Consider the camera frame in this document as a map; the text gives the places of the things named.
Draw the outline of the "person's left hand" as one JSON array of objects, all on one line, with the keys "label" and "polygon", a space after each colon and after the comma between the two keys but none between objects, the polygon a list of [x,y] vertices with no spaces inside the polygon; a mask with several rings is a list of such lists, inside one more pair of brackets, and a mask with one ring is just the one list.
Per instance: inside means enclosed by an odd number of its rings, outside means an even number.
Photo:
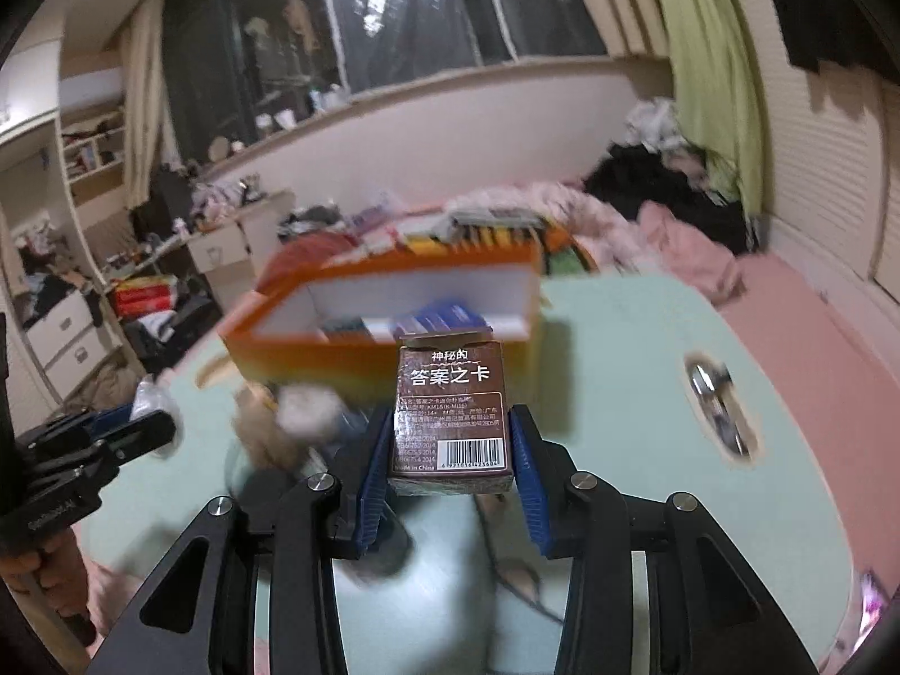
[{"label": "person's left hand", "polygon": [[29,552],[3,552],[2,579],[47,647],[93,645],[87,567],[71,527]]}]

